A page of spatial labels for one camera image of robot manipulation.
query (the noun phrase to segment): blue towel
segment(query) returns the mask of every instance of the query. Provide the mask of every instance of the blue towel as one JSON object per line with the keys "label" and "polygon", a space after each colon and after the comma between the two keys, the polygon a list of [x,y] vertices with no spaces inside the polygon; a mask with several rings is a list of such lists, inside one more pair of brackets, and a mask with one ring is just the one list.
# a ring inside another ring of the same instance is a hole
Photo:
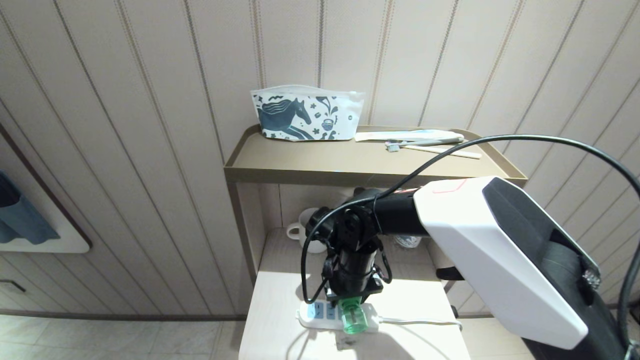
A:
{"label": "blue towel", "polygon": [[60,239],[32,203],[0,171],[0,243],[26,238],[34,245]]}

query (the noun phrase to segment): white zippered pouch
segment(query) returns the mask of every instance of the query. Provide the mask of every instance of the white zippered pouch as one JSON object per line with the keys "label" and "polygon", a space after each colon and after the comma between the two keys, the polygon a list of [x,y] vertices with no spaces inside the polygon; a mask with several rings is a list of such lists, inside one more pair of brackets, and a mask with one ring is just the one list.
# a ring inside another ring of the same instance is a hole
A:
{"label": "white zippered pouch", "polygon": [[251,95],[262,135],[289,141],[352,139],[365,97],[305,85],[252,90]]}

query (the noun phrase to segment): tiled floor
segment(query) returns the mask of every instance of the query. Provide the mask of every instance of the tiled floor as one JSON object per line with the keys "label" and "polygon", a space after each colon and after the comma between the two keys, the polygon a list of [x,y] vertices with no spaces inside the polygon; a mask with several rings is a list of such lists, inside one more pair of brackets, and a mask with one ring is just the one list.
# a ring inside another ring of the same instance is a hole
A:
{"label": "tiled floor", "polygon": [[[461,319],[472,360],[533,360],[494,318]],[[629,333],[640,340],[630,319]],[[0,359],[237,359],[244,322],[110,322],[0,315]]]}

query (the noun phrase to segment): beige wall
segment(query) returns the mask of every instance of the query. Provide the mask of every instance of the beige wall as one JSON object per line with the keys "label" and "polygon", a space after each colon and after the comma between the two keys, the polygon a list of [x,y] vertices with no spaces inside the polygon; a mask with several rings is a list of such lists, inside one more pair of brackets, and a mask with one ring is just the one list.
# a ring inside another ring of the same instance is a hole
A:
{"label": "beige wall", "polygon": [[[256,121],[254,88],[365,91],[362,123],[563,135],[640,173],[637,1],[1,0],[0,12],[0,123],[95,245],[47,258],[71,282],[43,282],[45,256],[0,256],[1,277],[54,288],[44,311],[246,313],[222,164]],[[577,151],[497,147],[615,301],[639,230],[626,184]],[[449,295],[486,311],[464,282]]]}

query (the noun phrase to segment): white power strip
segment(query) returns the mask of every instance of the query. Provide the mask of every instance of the white power strip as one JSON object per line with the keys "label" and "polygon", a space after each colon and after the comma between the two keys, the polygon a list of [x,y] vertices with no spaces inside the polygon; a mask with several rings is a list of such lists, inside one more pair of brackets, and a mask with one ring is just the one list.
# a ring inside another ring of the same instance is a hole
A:
{"label": "white power strip", "polygon": [[[367,317],[367,332],[378,332],[380,319],[373,305],[362,304],[362,310]],[[313,304],[302,302],[300,309],[296,311],[296,318],[304,327],[311,329],[343,330],[342,308],[331,306],[331,302],[317,300]]]}

